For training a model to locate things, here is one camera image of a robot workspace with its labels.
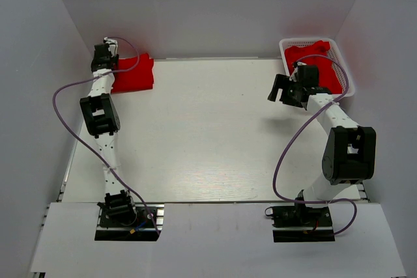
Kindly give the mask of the red t shirt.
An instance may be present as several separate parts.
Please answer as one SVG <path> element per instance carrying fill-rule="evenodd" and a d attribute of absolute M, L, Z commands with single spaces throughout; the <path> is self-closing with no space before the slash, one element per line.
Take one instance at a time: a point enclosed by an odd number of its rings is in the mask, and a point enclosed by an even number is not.
<path fill-rule="evenodd" d="M 138 57 L 119 59 L 117 69 L 130 69 L 130 71 L 115 74 L 111 93 L 151 90 L 154 85 L 153 66 L 154 59 L 148 53 L 143 53 Z"/>

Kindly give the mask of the white plastic basket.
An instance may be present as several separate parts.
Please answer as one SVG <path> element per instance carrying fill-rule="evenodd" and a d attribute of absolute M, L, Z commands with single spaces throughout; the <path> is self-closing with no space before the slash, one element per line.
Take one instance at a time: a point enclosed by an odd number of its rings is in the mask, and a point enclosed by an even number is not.
<path fill-rule="evenodd" d="M 291 74 L 289 73 L 287 64 L 285 62 L 285 57 L 284 57 L 284 49 L 287 48 L 288 46 L 290 46 L 291 44 L 312 44 L 314 41 L 316 40 L 329 40 L 330 44 L 331 44 L 331 50 L 330 50 L 330 56 L 331 57 L 335 57 L 336 58 L 336 62 L 341 65 L 343 67 L 343 69 L 345 70 L 345 73 L 348 77 L 348 82 L 349 82 L 349 88 L 347 89 L 347 93 L 346 93 L 346 97 L 350 97 L 353 96 L 355 93 L 355 87 L 354 87 L 354 83 L 351 77 L 351 74 L 349 73 L 349 68 L 346 65 L 345 61 L 343 60 L 342 54 L 336 44 L 336 42 L 330 38 L 325 38 L 325 37 L 304 37 L 304 38 L 284 38 L 282 40 L 280 40 L 279 43 L 279 47 L 280 47 L 280 52 L 281 52 L 281 56 L 282 56 L 282 60 L 283 60 L 283 65 L 284 65 L 284 69 L 285 69 L 285 73 L 290 76 Z M 334 67 L 334 70 L 336 72 L 336 75 L 339 79 L 339 82 L 342 84 L 343 86 L 343 92 L 345 92 L 346 90 L 346 79 L 345 76 L 343 75 L 343 72 L 341 71 L 340 67 L 335 64 L 336 67 Z"/>

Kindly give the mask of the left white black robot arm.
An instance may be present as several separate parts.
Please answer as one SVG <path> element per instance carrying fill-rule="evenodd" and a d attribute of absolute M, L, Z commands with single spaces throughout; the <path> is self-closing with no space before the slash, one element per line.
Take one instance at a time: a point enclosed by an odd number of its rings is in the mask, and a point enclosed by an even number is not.
<path fill-rule="evenodd" d="M 79 101 L 87 131 L 94 137 L 98 153 L 106 161 L 105 193 L 110 195 L 116 195 L 124 189 L 113 175 L 120 166 L 117 156 L 117 133 L 121 125 L 111 99 L 111 90 L 115 82 L 113 71 L 119 60 L 117 50 L 117 41 L 110 38 L 105 38 L 101 44 L 94 47 L 91 63 L 94 81 L 88 96 Z"/>

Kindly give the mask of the red shirts pile in basket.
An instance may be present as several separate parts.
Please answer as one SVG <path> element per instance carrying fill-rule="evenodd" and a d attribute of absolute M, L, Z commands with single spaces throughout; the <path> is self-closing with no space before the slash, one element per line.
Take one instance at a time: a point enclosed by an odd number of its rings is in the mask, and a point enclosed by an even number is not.
<path fill-rule="evenodd" d="M 330 56 L 331 44 L 329 40 L 316 40 L 312 44 L 291 44 L 284 49 L 285 62 L 287 64 L 289 73 L 294 72 L 293 64 L 302 57 L 311 55 L 311 57 L 302 59 L 302 63 L 308 65 L 315 65 L 319 69 L 319 86 L 326 87 L 332 94 L 341 94 L 343 86 L 334 70 L 335 64 L 323 57 L 312 57 L 312 55 L 322 55 L 336 60 L 335 57 Z"/>

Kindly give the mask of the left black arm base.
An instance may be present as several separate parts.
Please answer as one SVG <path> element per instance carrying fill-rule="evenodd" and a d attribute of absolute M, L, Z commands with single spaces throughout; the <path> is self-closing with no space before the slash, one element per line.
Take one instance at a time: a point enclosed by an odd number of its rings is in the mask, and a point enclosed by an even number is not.
<path fill-rule="evenodd" d="M 164 205 L 144 207 L 129 193 L 106 193 L 100 208 L 95 237 L 97 242 L 155 242 L 164 222 Z"/>

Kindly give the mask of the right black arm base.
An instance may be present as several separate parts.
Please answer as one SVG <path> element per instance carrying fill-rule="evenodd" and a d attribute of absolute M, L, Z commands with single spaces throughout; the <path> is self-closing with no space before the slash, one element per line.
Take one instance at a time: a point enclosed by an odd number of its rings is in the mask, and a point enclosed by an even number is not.
<path fill-rule="evenodd" d="M 272 220 L 274 243 L 334 242 L 330 210 L 305 204 L 269 206 L 265 216 Z"/>

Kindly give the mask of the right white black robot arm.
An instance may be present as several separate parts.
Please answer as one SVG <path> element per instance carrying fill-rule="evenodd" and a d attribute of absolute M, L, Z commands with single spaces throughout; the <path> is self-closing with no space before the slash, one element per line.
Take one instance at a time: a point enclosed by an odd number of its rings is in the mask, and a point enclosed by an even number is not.
<path fill-rule="evenodd" d="M 294 209 L 295 219 L 309 225 L 318 216 L 316 207 L 338 201 L 345 189 L 373 177 L 377 134 L 372 127 L 360 126 L 340 108 L 344 95 L 333 95 L 319 86 L 319 69 L 298 64 L 293 76 L 278 74 L 268 100 L 299 107 L 311 113 L 308 123 L 317 120 L 328 139 L 324 149 L 322 173 L 312 185 L 292 200 L 301 203 Z"/>

